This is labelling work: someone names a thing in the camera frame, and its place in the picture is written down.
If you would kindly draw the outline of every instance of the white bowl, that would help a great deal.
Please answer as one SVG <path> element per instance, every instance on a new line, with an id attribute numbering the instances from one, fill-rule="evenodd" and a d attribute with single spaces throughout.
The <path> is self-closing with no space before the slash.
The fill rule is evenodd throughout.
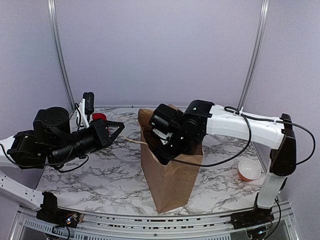
<path id="1" fill-rule="evenodd" d="M 261 175 L 261 168 L 255 161 L 245 158 L 238 164 L 239 177 L 246 182 L 256 180 Z"/>

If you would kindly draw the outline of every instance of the marble surface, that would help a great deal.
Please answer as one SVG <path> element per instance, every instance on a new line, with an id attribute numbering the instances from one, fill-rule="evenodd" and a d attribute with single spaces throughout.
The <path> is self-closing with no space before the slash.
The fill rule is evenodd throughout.
<path id="1" fill-rule="evenodd" d="M 140 139 L 137 121 L 138 108 L 98 108 L 108 120 L 124 122 L 123 134 Z M 75 116 L 70 120 L 76 130 Z M 233 156 L 245 141 L 225 136 L 206 136 L 203 141 L 204 164 L 215 163 Z M 97 213 L 119 215 L 199 215 L 253 207 L 265 174 L 252 182 L 239 179 L 237 164 L 249 158 L 260 166 L 252 146 L 232 161 L 210 168 L 200 168 L 189 202 L 184 207 L 158 214 L 140 164 L 140 145 L 125 140 L 121 135 L 108 148 L 89 155 L 81 168 L 59 173 L 47 167 L 37 186 L 38 191 L 49 191 L 58 197 L 58 205 Z M 63 170 L 74 168 L 83 160 L 67 163 Z"/>

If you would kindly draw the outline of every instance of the red object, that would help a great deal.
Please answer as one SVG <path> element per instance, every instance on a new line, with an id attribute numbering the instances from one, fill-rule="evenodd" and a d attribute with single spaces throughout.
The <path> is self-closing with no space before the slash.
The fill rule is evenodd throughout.
<path id="1" fill-rule="evenodd" d="M 102 119 L 102 120 L 107 120 L 106 115 L 104 115 L 103 113 L 93 113 L 92 114 L 92 119 L 93 120 L 97 120 L 97 119 Z"/>

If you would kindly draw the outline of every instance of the marble table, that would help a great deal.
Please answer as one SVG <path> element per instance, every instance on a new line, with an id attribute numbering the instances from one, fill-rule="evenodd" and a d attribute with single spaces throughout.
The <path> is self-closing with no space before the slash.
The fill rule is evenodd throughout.
<path id="1" fill-rule="evenodd" d="M 97 108 L 108 120 L 124 122 L 123 134 L 140 139 L 137 121 L 138 108 Z M 75 115 L 70 120 L 76 130 Z M 206 136 L 203 141 L 204 164 L 222 161 L 239 152 L 245 141 L 225 136 Z M 189 202 L 184 207 L 158 214 L 140 163 L 140 145 L 119 136 L 108 148 L 89 154 L 89 161 L 81 168 L 59 173 L 47 167 L 37 186 L 58 197 L 60 207 L 77 211 L 118 215 L 181 216 L 227 212 L 250 208 L 265 178 L 252 182 L 239 179 L 237 164 L 249 158 L 260 167 L 258 156 L 250 146 L 232 161 L 211 168 L 200 168 Z M 83 160 L 67 163 L 63 170 L 74 168 Z"/>

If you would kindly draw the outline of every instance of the white wall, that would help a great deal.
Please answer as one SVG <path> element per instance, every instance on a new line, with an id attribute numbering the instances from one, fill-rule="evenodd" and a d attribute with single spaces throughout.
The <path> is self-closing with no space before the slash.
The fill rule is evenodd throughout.
<path id="1" fill-rule="evenodd" d="M 56 0 L 75 99 L 98 106 L 237 105 L 260 0 Z"/>
<path id="2" fill-rule="evenodd" d="M 0 2 L 0 139 L 32 129 L 39 109 L 69 110 L 49 22 L 47 1 Z M 35 188 L 41 170 L 1 168 Z M 0 195 L 0 239 L 9 237 L 19 204 Z"/>
<path id="3" fill-rule="evenodd" d="M 310 129 L 320 143 L 320 1 L 273 0 L 267 28 L 245 104 L 247 112 L 267 116 L 291 115 Z M 301 161 L 312 150 L 307 133 L 295 129 Z M 269 150 L 259 146 L 265 160 Z M 320 233 L 320 153 L 297 167 L 282 192 L 288 198 L 303 240 Z"/>

